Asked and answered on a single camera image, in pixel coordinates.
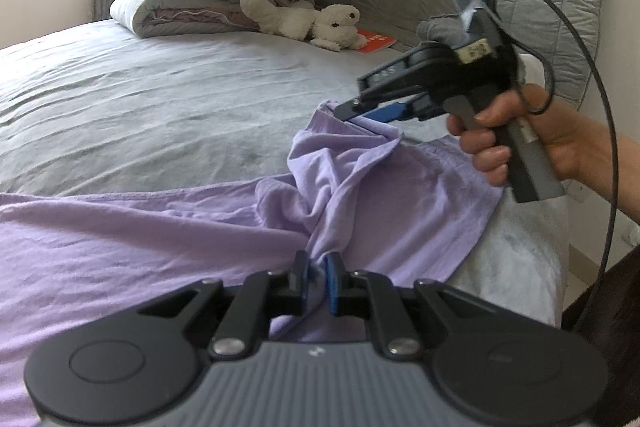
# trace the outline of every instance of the plush toy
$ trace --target plush toy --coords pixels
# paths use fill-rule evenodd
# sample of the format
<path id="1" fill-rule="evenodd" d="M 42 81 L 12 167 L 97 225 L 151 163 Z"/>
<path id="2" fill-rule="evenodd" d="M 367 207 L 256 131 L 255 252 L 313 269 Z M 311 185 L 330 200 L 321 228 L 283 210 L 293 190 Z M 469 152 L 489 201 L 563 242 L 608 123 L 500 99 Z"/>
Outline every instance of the plush toy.
<path id="1" fill-rule="evenodd" d="M 240 0 L 242 12 L 258 23 L 262 33 L 304 41 L 339 52 L 342 48 L 359 50 L 367 39 L 358 33 L 360 12 L 346 4 L 332 4 L 315 10 L 310 3 L 298 1 L 289 7 L 274 6 L 268 0 Z"/>

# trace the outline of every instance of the purple cloth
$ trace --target purple cloth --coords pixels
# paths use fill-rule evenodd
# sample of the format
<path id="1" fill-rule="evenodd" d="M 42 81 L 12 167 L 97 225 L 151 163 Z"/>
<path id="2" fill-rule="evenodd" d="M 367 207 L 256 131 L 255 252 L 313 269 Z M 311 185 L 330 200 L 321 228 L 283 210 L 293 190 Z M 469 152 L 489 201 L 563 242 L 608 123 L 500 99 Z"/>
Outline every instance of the purple cloth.
<path id="1" fill-rule="evenodd" d="M 478 241 L 501 190 L 450 137 L 401 144 L 392 126 L 336 120 L 326 105 L 298 133 L 289 174 L 152 194 L 0 196 L 0 419 L 36 415 L 22 383 L 33 347 L 58 333 L 205 277 L 227 285 L 287 269 L 298 249 L 329 251 L 348 269 L 397 285 L 444 281 Z M 287 339 L 354 339 L 355 320 L 329 322 L 320 270 Z"/>

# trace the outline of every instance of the dark clothing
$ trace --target dark clothing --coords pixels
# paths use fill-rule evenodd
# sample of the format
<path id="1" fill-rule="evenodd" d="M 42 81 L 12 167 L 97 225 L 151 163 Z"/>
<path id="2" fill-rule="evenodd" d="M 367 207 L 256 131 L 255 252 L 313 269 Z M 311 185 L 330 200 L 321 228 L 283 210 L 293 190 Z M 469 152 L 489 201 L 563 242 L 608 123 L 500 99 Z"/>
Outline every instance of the dark clothing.
<path id="1" fill-rule="evenodd" d="M 573 327 L 590 292 L 564 312 L 564 329 Z M 640 247 L 607 271 L 579 333 L 609 365 L 609 386 L 594 421 L 601 427 L 623 427 L 640 417 Z"/>

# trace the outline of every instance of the hand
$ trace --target hand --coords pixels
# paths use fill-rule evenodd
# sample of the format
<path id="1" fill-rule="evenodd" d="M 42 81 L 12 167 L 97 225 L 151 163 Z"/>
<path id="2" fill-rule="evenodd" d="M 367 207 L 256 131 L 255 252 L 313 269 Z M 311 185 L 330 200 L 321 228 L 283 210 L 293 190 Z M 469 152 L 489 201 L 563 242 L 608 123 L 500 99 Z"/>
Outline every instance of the hand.
<path id="1" fill-rule="evenodd" d="M 531 107 L 540 107 L 548 96 L 544 89 L 534 84 L 524 86 L 523 94 Z M 489 108 L 476 116 L 476 121 L 486 129 L 468 131 L 462 120 L 453 115 L 447 119 L 447 129 L 452 135 L 460 136 L 460 148 L 473 155 L 474 167 L 484 173 L 490 184 L 499 187 L 507 181 L 511 150 L 496 146 L 495 134 L 488 128 L 522 116 L 529 120 L 545 145 L 556 177 L 559 180 L 576 179 L 580 170 L 580 154 L 584 150 L 582 138 L 594 123 L 559 100 L 554 100 L 545 114 L 532 116 L 527 113 L 518 93 L 510 90 L 498 95 Z"/>

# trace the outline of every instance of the label sticker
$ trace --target label sticker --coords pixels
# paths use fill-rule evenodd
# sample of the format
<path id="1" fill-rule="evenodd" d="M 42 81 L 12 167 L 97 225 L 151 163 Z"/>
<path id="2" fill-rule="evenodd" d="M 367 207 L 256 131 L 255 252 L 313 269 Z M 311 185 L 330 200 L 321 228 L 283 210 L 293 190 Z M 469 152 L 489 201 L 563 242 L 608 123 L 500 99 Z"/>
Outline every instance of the label sticker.
<path id="1" fill-rule="evenodd" d="M 520 124 L 520 131 L 522 132 L 525 143 L 538 141 L 538 135 L 536 135 L 536 132 L 531 128 L 526 118 L 518 118 L 518 123 Z"/>
<path id="2" fill-rule="evenodd" d="M 460 61 L 463 64 L 471 64 L 480 58 L 486 57 L 487 55 L 491 55 L 494 51 L 489 44 L 488 39 L 480 39 L 479 41 L 472 42 L 468 46 L 464 48 L 460 48 L 456 50 Z"/>

